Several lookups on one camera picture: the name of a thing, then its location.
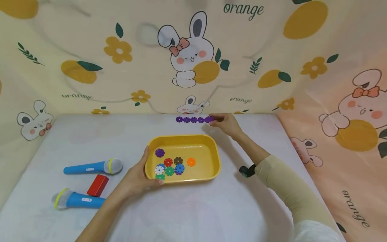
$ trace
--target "chain of purple blocks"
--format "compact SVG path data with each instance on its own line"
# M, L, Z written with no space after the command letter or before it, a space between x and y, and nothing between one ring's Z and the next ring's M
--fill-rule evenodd
M207 116L207 117L205 117L205 118L203 118L203 117L199 117L199 118L197 118L197 117L181 117L181 116L178 116L178 117L176 117L176 122L178 122L178 123L181 123L181 122L184 122L184 123L186 123L186 124L188 124L188 123L204 123L204 122L206 122L206 123L209 123L209 122L211 122L211 121L214 121L214 118L213 117L211 117L211 116Z

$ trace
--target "hand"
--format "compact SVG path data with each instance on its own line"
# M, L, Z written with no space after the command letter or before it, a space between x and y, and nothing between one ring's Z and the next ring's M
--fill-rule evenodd
M149 147L147 146L141 160L128 170L123 179L112 192L114 196L127 199L131 196L140 194L148 187L155 187L164 184L163 180L148 179L145 176L144 166L148 159L148 152Z
M231 113L211 113L210 116L214 118L214 121L210 122L210 126L220 128L231 138L235 139L243 134L241 127Z

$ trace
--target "printed backdrop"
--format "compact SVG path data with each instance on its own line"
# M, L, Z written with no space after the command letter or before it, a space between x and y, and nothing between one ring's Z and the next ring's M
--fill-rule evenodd
M60 114L278 112L347 240L380 241L386 7L2 0L0 207Z

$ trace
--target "cartoon bunny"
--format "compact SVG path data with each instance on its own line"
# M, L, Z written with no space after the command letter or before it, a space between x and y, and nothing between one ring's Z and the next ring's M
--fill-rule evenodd
M335 137L339 129L347 128L354 119L367 121L375 129L387 125L387 92L377 86L381 78L380 70L370 69L353 79L358 88L339 103L339 110L319 117L326 136Z
M51 128L51 121L54 117L44 111L45 107L46 104L43 101L37 100L34 102L34 109L38 114L35 118L23 112L17 115L17 123L23 126L21 134L26 140L43 136Z
M191 88L196 85L192 70L197 64L212 60L214 47L210 41L203 38L207 26L205 12L197 12L190 23L190 37L180 38L171 25L164 25L158 33L159 45L169 47L171 64L177 70L176 78L172 83L182 88Z
M199 105L195 104L196 97L195 96L189 96L185 100L185 105L180 106L177 108L177 112L182 114L200 114L203 112L204 107L210 106L209 101L203 101Z
M316 143L311 139L305 139L301 141L295 137L290 138L291 143L297 151L298 156L300 157L302 163L306 164L312 162L315 167L321 167L323 162L317 156L309 155L308 149L313 149L317 147Z

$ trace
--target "white sleeve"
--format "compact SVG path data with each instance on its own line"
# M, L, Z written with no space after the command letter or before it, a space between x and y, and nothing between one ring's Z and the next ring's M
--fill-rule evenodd
M303 220L295 224L295 242L345 242L345 239L325 224Z

